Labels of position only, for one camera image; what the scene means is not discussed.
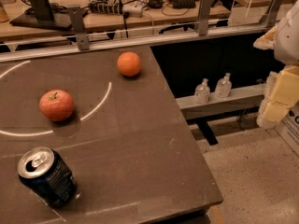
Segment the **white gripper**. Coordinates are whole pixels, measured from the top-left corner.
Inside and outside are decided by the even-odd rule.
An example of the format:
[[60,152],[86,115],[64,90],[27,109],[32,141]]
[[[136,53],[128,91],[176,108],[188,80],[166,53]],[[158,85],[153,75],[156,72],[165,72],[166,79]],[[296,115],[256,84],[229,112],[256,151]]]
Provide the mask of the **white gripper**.
[[285,17],[257,38],[256,49],[274,49],[275,58],[287,64],[279,73],[271,71],[263,90],[256,120],[259,127],[272,129],[299,102],[299,8],[291,8]]

